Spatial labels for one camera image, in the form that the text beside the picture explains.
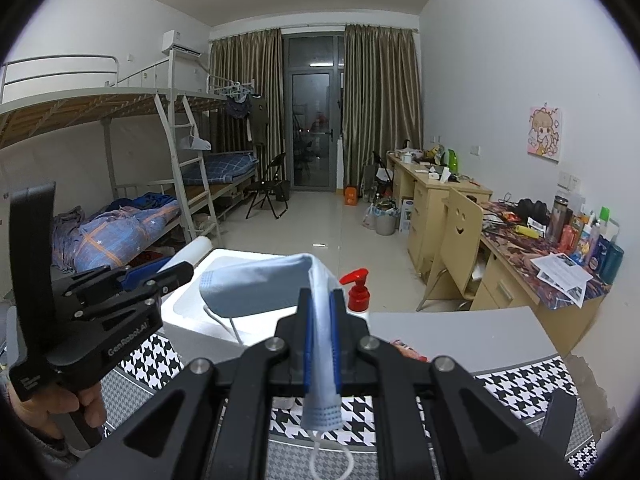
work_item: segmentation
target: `glass door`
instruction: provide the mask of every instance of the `glass door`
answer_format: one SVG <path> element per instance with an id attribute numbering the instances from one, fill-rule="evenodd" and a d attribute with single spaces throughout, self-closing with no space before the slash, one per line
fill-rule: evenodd
<path id="1" fill-rule="evenodd" d="M 340 77 L 334 35 L 285 38 L 287 158 L 293 189 L 334 191 Z"/>

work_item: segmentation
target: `wall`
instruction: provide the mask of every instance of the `wall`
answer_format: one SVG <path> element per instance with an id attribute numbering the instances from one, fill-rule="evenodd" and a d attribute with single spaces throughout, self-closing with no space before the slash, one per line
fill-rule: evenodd
<path id="1" fill-rule="evenodd" d="M 418 29 L 418 16 L 388 10 L 344 10 L 335 12 L 301 12 L 299 14 L 274 14 L 257 16 L 236 22 L 224 23 L 211 29 L 210 38 L 219 40 L 227 36 L 245 34 L 265 28 L 282 28 L 283 34 L 304 34 L 306 32 L 335 32 L 344 30 L 347 23 L 363 25 L 380 25 L 383 27 L 400 27 Z M 420 59 L 420 34 L 414 32 L 415 49 Z M 344 165 L 342 161 L 342 141 L 337 142 L 336 187 L 342 189 Z"/>
<path id="2" fill-rule="evenodd" d="M 496 198 L 551 204 L 567 171 L 622 224 L 625 261 L 574 353 L 624 415 L 640 384 L 638 60 L 598 0 L 430 0 L 420 31 L 426 140 L 442 136 Z M 526 153 L 529 108 L 545 102 L 564 112 L 559 164 Z"/>
<path id="3" fill-rule="evenodd" d="M 190 45 L 207 52 L 210 27 L 155 0 L 47 0 L 8 59 L 110 54 L 119 59 L 121 73 L 128 75 L 164 57 L 162 34 L 172 29 L 179 30 Z M 126 61 L 129 54 L 133 62 Z M 101 68 L 94 62 L 73 60 L 37 62 L 28 70 L 41 73 Z M 185 62 L 177 67 L 180 88 L 204 88 L 204 72 L 198 69 L 195 74 L 194 70 L 193 64 Z M 7 79 L 22 75 L 25 72 L 10 71 Z M 5 100 L 66 88 L 103 86 L 105 79 L 104 75 L 38 79 L 16 84 L 13 89 L 9 86 Z M 111 135 L 118 183 L 171 177 L 168 147 L 158 116 L 114 120 Z M 72 126 L 0 150 L 0 198 L 11 190 L 51 180 L 57 183 L 56 213 L 81 205 L 91 214 L 113 199 L 100 124 Z M 8 200 L 0 200 L 0 295 L 11 287 L 7 219 Z"/>

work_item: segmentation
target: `bed frame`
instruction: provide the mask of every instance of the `bed frame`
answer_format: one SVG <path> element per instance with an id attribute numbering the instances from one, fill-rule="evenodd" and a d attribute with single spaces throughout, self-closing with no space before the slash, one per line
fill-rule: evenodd
<path id="1" fill-rule="evenodd" d="M 180 215 L 167 224 L 162 235 L 177 225 L 181 225 L 185 241 L 188 243 L 197 236 L 207 235 L 215 230 L 218 245 L 223 247 L 220 224 L 213 201 L 245 180 L 255 176 L 255 170 L 240 176 L 230 184 L 209 184 L 204 165 L 203 149 L 210 150 L 210 144 L 200 139 L 198 125 L 193 114 L 194 112 L 206 112 L 220 108 L 225 105 L 229 96 L 254 92 L 255 81 L 241 84 L 218 76 L 207 75 L 206 92 L 180 90 L 175 87 L 176 56 L 176 51 L 171 49 L 165 59 L 122 79 L 119 79 L 120 66 L 118 59 L 102 54 L 39 56 L 12 60 L 2 64 L 0 66 L 0 70 L 2 70 L 2 75 L 0 76 L 0 148 L 60 128 L 100 121 L 104 131 L 105 155 L 114 200 L 130 196 L 129 191 L 134 192 L 136 196 L 143 190 L 160 190 L 162 193 L 172 194 L 176 197 L 180 206 Z M 44 73 L 6 80 L 7 69 L 13 65 L 36 60 L 63 58 L 107 59 L 114 62 L 114 68 L 113 70 Z M 194 62 L 208 73 L 208 70 L 197 60 L 194 60 Z M 167 88 L 158 88 L 158 69 L 164 70 L 165 67 L 168 70 Z M 36 78 L 75 74 L 115 75 L 115 83 L 107 84 L 104 88 L 80 88 L 48 92 L 16 99 L 5 104 L 2 103 L 5 86 Z M 149 79 L 149 76 L 152 77 L 153 86 L 147 88 L 143 85 Z M 138 82 L 138 78 L 140 78 L 140 86 L 132 86 L 132 84 Z M 166 134 L 173 177 L 151 182 L 118 184 L 111 151 L 111 120 L 155 113 L 159 115 Z M 177 124 L 175 121 L 177 113 L 185 113 L 188 122 Z M 182 128 L 190 129 L 188 145 L 178 146 L 176 132 Z M 194 157 L 181 162 L 178 159 L 178 149 L 190 150 L 191 153 L 194 153 Z M 199 165 L 203 181 L 202 186 L 184 185 L 182 168 L 191 164 Z M 204 207 L 208 207 L 209 221 L 196 228 L 193 214 Z"/>

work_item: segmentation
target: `human hand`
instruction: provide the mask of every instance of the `human hand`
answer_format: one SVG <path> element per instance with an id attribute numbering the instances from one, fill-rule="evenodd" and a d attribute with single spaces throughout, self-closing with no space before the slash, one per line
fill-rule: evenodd
<path id="1" fill-rule="evenodd" d="M 84 406 L 84 420 L 91 428 L 98 428 L 107 419 L 100 383 L 82 390 L 77 396 L 57 384 L 51 384 L 24 402 L 18 398 L 11 384 L 8 391 L 11 406 L 18 418 L 51 438 L 61 439 L 63 435 L 50 416 L 75 412 L 80 404 Z"/>

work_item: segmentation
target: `red pump nozzle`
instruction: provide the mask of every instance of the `red pump nozzle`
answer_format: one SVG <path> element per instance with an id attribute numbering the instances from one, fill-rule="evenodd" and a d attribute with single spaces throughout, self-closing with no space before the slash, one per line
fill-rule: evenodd
<path id="1" fill-rule="evenodd" d="M 358 269 L 340 279 L 341 285 L 355 282 L 355 285 L 349 290 L 349 303 L 347 305 L 349 310 L 364 312 L 369 308 L 369 298 L 371 295 L 365 286 L 368 274 L 369 271 L 367 269 Z"/>

